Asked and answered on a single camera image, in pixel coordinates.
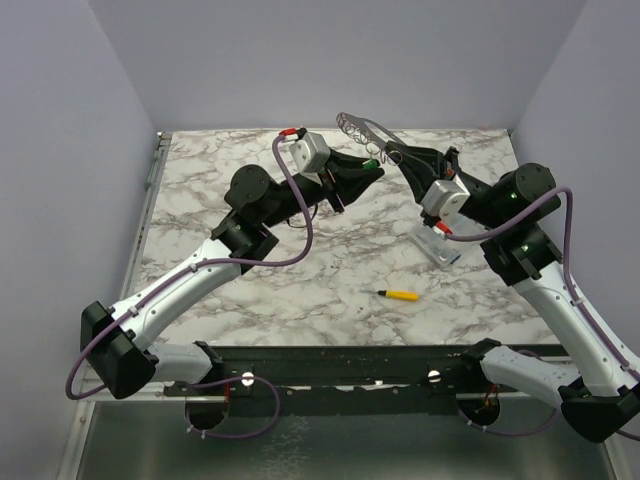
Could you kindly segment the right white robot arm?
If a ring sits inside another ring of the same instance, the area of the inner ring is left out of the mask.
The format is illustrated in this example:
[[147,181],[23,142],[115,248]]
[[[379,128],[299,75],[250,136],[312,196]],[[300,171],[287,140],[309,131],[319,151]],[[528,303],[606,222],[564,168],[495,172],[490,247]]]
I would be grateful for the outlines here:
[[639,413],[639,358],[615,335],[570,272],[573,193],[551,171],[526,163],[489,185],[464,172],[454,148],[388,142],[384,156],[399,167],[422,208],[425,225],[460,214],[484,227],[458,243],[479,243],[490,269],[524,298],[555,335],[573,365],[560,368],[483,340],[463,355],[461,383],[519,390],[558,409],[582,438],[602,443]]

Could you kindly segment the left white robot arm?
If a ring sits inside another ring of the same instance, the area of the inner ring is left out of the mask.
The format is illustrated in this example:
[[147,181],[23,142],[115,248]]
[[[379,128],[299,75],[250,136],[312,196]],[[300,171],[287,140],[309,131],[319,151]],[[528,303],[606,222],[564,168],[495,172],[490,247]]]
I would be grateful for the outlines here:
[[301,261],[311,246],[287,260],[267,255],[278,243],[270,227],[296,215],[311,218],[310,207],[329,201],[337,211],[355,202],[384,174],[377,161],[332,152],[318,181],[286,174],[276,182],[262,167],[248,164],[233,175],[225,201],[230,212],[186,260],[141,292],[109,308],[100,302],[81,314],[81,357],[116,399],[150,382],[187,383],[206,395],[220,385],[222,361],[203,341],[161,344],[160,334],[180,315],[217,288],[251,268],[286,267]]

